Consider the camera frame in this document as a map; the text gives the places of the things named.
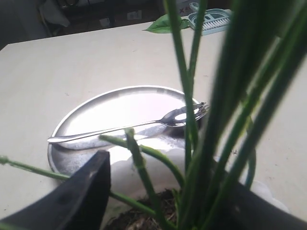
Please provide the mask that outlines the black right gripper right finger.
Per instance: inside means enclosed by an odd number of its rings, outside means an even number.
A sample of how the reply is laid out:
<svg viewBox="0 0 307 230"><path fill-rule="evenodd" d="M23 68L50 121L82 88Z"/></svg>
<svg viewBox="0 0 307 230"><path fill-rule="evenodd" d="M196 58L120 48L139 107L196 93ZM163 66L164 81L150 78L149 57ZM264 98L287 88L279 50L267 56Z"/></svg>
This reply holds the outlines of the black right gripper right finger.
<svg viewBox="0 0 307 230"><path fill-rule="evenodd" d="M268 186L255 180L251 188L236 181L218 205L211 230L305 230L307 222L292 215Z"/></svg>

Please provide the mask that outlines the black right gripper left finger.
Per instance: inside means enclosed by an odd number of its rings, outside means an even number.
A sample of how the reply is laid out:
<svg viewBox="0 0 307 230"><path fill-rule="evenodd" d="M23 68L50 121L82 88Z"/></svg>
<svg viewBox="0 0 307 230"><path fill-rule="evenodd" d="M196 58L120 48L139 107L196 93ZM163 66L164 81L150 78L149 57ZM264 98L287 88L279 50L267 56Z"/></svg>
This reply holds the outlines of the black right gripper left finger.
<svg viewBox="0 0 307 230"><path fill-rule="evenodd" d="M45 197L0 221L2 230L98 230L111 188L110 154L98 151Z"/></svg>

